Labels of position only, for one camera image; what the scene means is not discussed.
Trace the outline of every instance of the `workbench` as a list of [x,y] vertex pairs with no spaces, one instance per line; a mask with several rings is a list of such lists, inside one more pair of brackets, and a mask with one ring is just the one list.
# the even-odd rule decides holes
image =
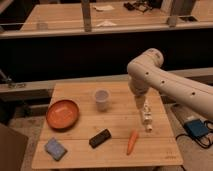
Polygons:
[[[110,107],[106,112],[96,109],[92,96],[98,88],[110,92]],[[50,105],[62,99],[73,100],[80,109],[80,117],[73,127],[60,132],[51,129],[46,120],[44,121],[32,162],[33,169],[183,164],[163,103],[156,90],[149,89],[146,94],[153,117],[151,132],[146,132],[141,123],[134,96],[126,81],[57,83]],[[108,129],[112,138],[95,149],[91,148],[89,139],[103,129]],[[139,130],[139,138],[133,152],[127,156],[128,139],[133,129]],[[44,149],[44,145],[52,137],[68,150],[58,162]]]
[[[137,10],[128,11],[124,2],[90,3],[92,27],[110,21],[115,26],[137,26],[166,23],[168,15],[160,9],[142,13]],[[94,6],[111,5],[114,9],[98,12]],[[79,29],[83,28],[81,3],[77,4],[42,4],[36,5],[21,30],[37,30],[37,23],[46,23],[48,29]]]

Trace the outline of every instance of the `toy carrot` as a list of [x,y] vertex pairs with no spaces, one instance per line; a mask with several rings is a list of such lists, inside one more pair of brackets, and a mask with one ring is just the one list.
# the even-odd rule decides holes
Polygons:
[[127,147],[127,152],[126,152],[127,155],[131,154],[131,152],[134,148],[135,142],[136,142],[138,137],[139,137],[138,131],[133,130],[130,137],[129,137],[128,147]]

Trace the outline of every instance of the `cup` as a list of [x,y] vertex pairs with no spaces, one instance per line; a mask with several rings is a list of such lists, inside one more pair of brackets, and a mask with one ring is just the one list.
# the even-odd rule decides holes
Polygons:
[[104,89],[96,90],[94,99],[99,111],[106,111],[109,108],[109,92]]

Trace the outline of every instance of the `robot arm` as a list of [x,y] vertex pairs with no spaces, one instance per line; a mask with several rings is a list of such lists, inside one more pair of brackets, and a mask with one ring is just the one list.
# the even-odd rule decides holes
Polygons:
[[127,66],[132,92],[140,96],[151,86],[213,121],[213,87],[166,72],[160,69],[162,64],[163,55],[157,49],[133,59]]

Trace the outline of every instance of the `orange bowl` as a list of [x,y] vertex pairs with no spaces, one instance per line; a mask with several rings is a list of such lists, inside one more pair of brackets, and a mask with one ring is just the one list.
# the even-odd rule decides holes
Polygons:
[[60,100],[52,104],[46,114],[48,125],[54,129],[72,126],[79,117],[79,108],[72,100]]

